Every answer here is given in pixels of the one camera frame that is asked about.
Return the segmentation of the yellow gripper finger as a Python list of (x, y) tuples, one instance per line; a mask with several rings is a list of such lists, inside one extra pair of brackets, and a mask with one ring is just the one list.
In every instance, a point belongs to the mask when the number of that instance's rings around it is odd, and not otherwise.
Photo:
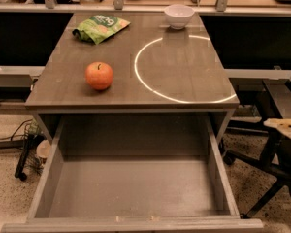
[(267, 127), (274, 128), (282, 135), (291, 139), (291, 119), (269, 118), (263, 122)]

